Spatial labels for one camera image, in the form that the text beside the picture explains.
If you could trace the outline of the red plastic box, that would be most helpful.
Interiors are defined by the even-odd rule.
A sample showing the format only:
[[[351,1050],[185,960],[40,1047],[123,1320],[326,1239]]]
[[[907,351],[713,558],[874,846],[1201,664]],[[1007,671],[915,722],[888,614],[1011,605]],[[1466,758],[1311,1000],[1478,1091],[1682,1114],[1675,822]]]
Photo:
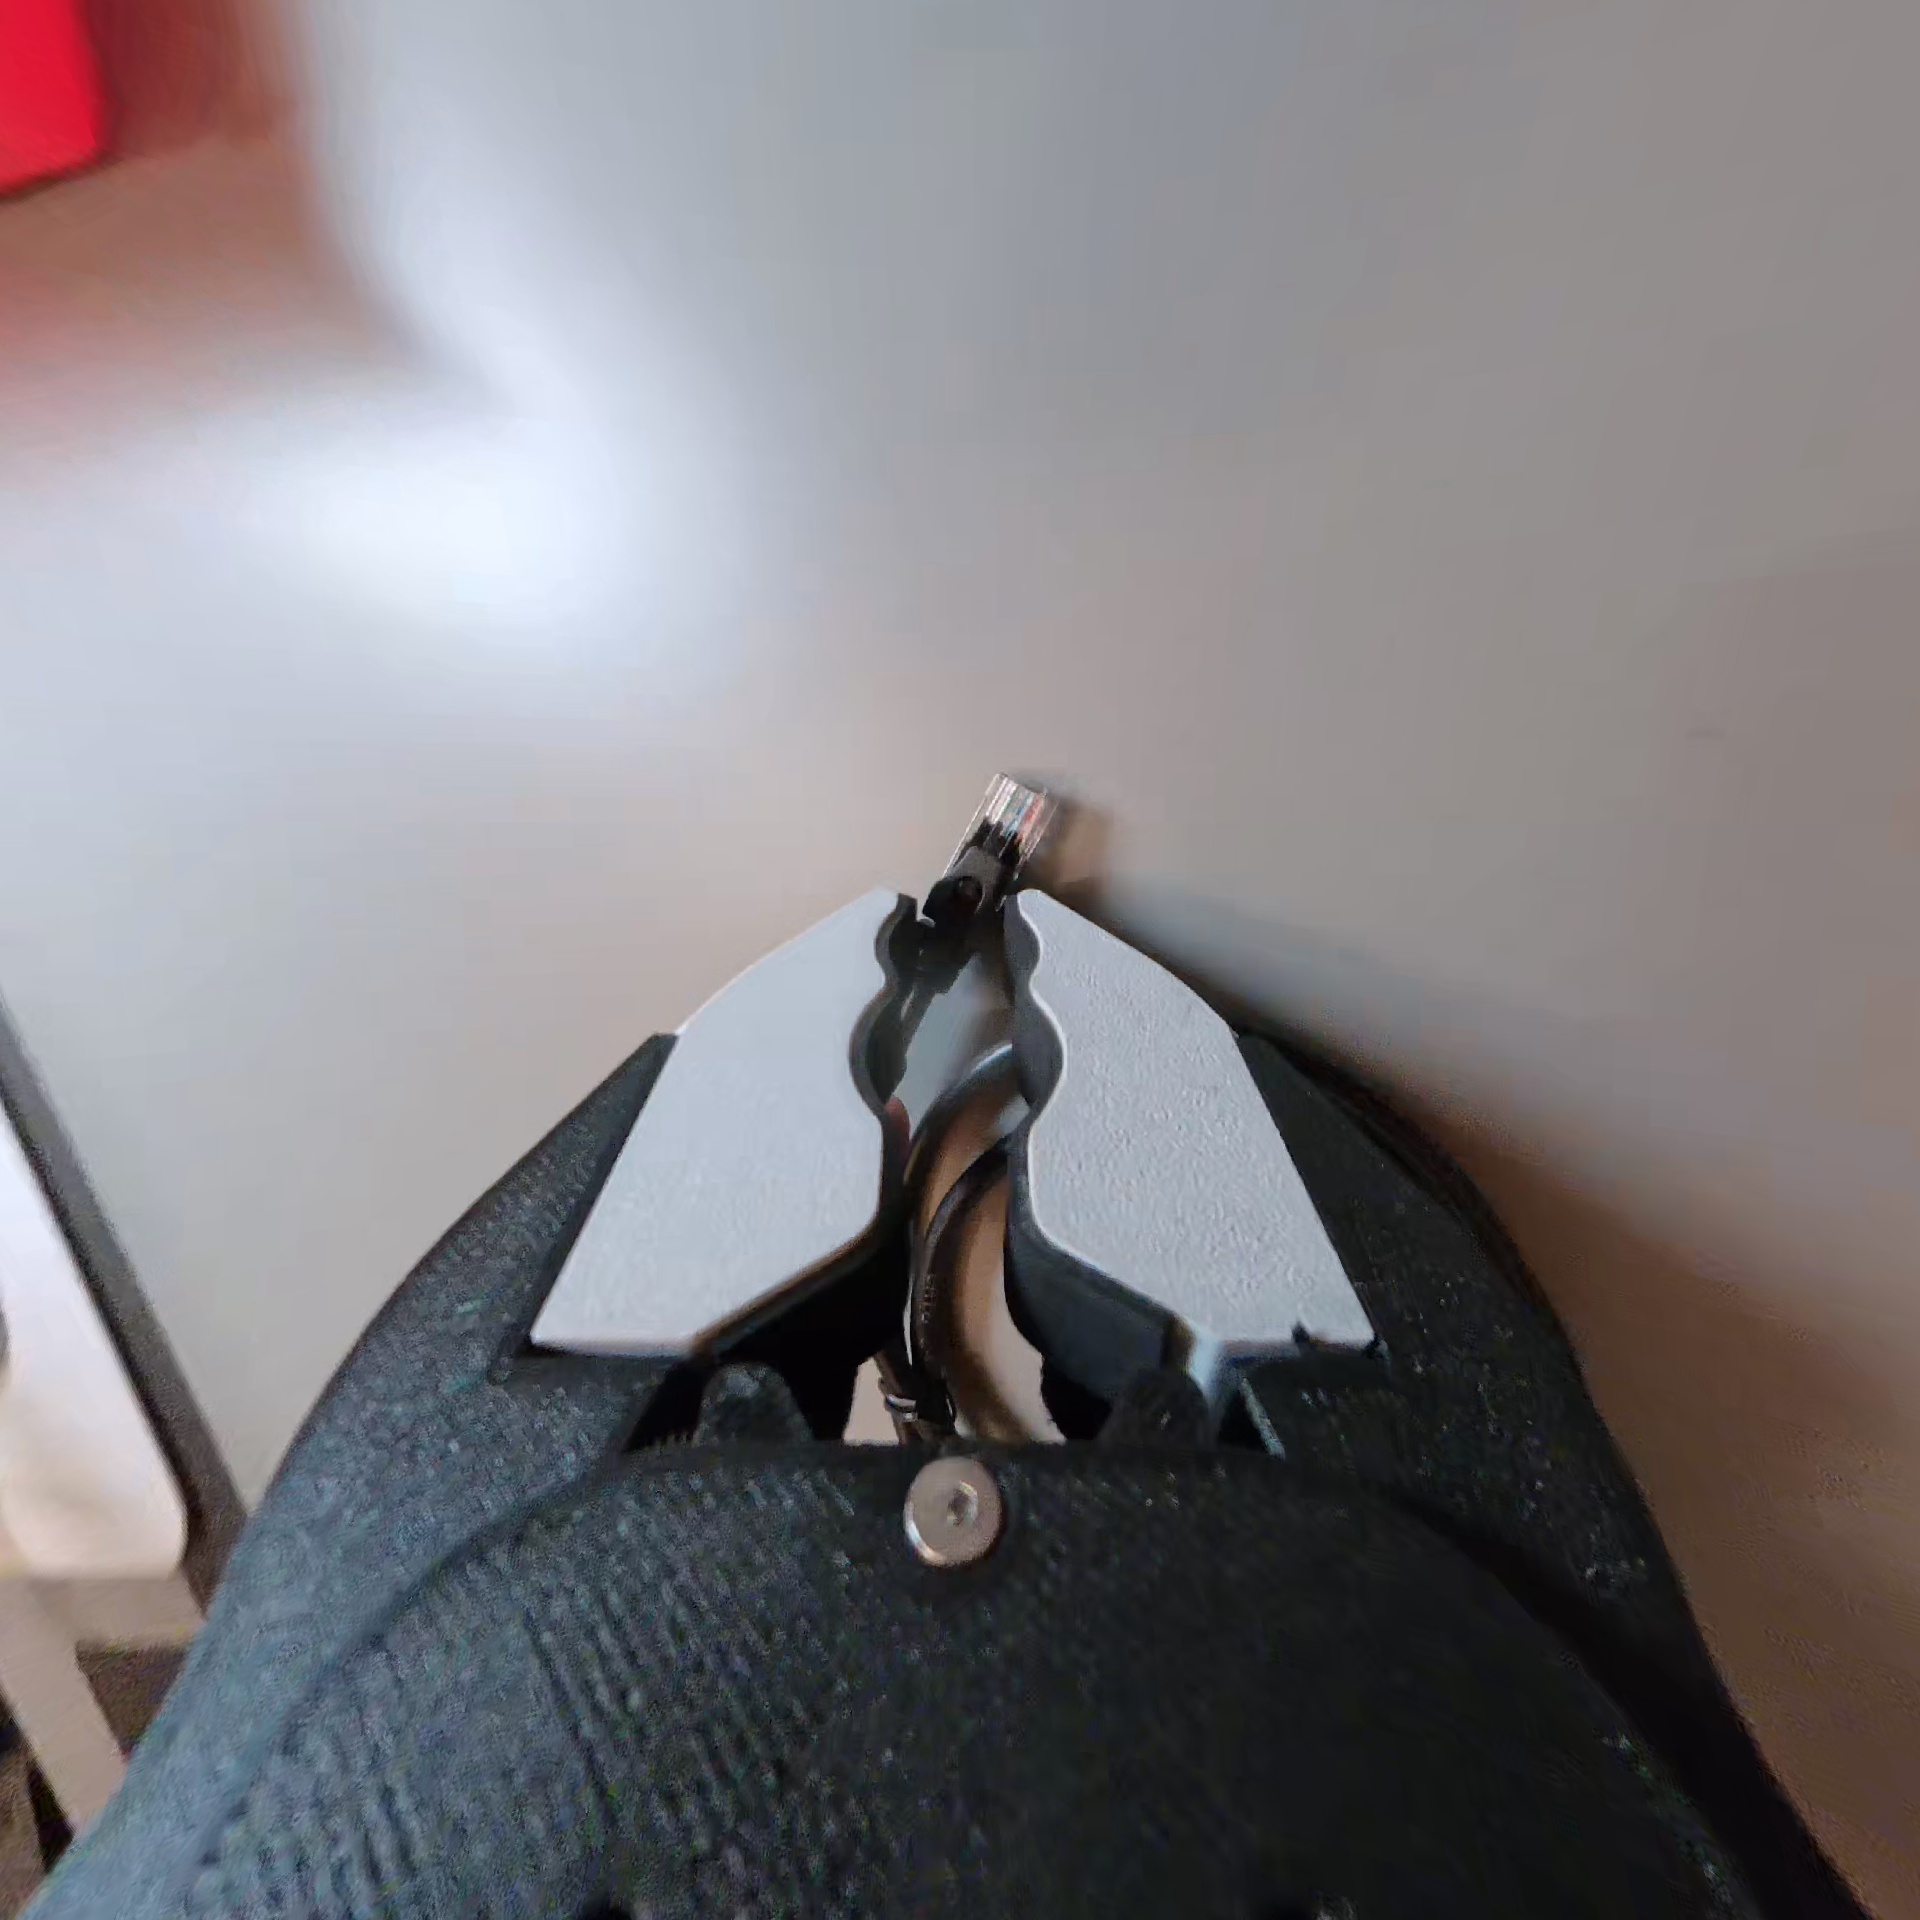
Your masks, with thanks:
[[[3,192],[94,164],[106,83],[86,3],[3,3]]]

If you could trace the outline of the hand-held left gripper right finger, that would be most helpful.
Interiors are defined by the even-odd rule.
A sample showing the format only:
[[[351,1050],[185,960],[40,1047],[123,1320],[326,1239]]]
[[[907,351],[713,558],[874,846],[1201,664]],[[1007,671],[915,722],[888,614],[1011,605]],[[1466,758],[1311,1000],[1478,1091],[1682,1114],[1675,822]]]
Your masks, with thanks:
[[[1173,1371],[1224,1414],[1266,1365],[1369,1371],[1376,1325],[1226,1015],[1054,896],[1005,910],[1005,1290],[1063,1426]]]

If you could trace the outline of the white rounded panel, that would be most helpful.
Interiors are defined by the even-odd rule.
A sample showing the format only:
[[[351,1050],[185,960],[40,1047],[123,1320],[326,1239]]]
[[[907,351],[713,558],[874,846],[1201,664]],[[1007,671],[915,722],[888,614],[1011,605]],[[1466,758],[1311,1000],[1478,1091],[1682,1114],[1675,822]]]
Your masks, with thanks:
[[[185,1506],[11,1119],[3,1119],[5,1571],[166,1580]]]

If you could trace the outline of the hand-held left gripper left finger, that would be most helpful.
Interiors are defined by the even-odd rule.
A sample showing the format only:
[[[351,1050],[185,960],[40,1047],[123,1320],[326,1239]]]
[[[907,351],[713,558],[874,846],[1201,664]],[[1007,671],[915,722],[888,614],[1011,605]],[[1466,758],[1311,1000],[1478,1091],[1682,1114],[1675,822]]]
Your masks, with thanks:
[[[670,1038],[530,1325],[541,1352],[757,1362],[839,1440],[906,1304],[904,976],[917,908],[872,890]]]

